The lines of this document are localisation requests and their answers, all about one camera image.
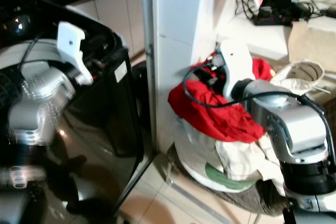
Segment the black washing machine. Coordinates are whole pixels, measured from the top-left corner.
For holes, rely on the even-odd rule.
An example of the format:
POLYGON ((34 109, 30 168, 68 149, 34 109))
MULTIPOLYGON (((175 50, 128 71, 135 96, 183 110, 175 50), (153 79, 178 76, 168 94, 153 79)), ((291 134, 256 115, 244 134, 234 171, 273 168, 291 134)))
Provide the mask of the black washing machine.
POLYGON ((30 214, 20 224, 122 222, 119 209, 130 186, 136 183, 134 173, 144 156, 142 126, 124 39, 96 18, 44 0, 9 0, 1 4, 0 14, 1 58, 55 56, 57 50, 50 41, 57 39, 58 23, 66 21, 84 31, 84 40, 115 37, 117 47, 109 54, 110 61, 121 56, 130 65, 130 70, 115 68, 114 78, 106 80, 104 87, 87 92, 64 109, 58 121, 58 138, 46 154, 52 163, 67 168, 79 187, 80 199, 96 197, 106 201, 105 214, 77 214, 41 181, 32 192, 36 214, 30 214))

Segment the white cabinet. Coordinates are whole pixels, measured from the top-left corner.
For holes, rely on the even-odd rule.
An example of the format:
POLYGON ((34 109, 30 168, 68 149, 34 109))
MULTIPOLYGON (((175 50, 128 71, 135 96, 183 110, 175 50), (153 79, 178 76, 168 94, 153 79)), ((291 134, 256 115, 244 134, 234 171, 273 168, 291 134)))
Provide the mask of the white cabinet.
POLYGON ((216 21, 224 1, 142 0, 152 138, 163 154, 183 135, 168 94, 191 65, 214 51, 216 21))

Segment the green cloth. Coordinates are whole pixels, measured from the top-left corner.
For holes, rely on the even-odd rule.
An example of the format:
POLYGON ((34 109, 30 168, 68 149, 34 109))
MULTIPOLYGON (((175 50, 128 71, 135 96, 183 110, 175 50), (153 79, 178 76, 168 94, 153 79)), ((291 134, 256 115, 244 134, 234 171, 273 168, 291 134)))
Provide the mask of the green cloth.
POLYGON ((223 186, 226 189, 231 189, 234 192, 247 190, 254 185, 254 181, 247 180, 231 180, 223 172, 220 172, 209 163, 205 164, 206 177, 214 181, 216 184, 223 186))

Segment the white laundry basket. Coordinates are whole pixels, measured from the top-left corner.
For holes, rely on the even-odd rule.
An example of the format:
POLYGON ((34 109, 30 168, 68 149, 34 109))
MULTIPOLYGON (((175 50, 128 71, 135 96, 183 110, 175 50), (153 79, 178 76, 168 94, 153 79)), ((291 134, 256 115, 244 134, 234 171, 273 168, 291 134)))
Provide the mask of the white laundry basket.
POLYGON ((170 160, 242 209, 291 222, 336 212, 336 150, 323 109, 261 59, 206 60, 168 94, 182 137, 170 160))

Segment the black power strip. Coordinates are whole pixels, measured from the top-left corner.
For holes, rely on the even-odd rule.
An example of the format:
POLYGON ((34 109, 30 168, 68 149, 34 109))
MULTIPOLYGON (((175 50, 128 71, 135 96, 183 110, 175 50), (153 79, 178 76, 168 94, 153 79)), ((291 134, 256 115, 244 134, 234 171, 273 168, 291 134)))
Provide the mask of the black power strip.
POLYGON ((291 27, 296 21, 302 21, 302 19, 292 18, 291 16, 254 16, 252 18, 252 24, 255 26, 288 26, 291 27))

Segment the red garment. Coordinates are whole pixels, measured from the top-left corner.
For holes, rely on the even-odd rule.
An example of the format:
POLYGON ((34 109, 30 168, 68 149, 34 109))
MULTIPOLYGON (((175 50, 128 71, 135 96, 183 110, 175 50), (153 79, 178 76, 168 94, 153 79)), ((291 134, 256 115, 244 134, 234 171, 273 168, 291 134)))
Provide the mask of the red garment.
MULTIPOLYGON (((260 58, 254 59, 253 73, 255 78, 266 81, 276 75, 271 65, 260 58)), ((212 105, 226 103, 225 97, 216 94, 214 90, 200 81, 187 80, 186 87, 192 97, 204 103, 212 105)), ((242 106, 206 108, 188 98, 181 84, 170 91, 167 101, 175 114, 185 119, 199 132, 222 142, 253 143, 266 132, 254 122, 252 116, 242 106)))

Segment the cream white garment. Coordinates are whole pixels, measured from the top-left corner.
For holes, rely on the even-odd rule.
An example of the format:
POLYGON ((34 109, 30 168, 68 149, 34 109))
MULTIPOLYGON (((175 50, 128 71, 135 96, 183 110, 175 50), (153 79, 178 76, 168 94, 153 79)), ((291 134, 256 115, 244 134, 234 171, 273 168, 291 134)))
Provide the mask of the cream white garment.
POLYGON ((279 160, 267 135, 253 143, 221 142, 198 131, 183 119, 177 119, 176 125, 184 133, 174 142, 178 160, 198 183, 218 192, 244 191, 234 192, 207 178, 205 164, 209 163, 231 180, 271 181, 278 194, 285 196, 279 160))

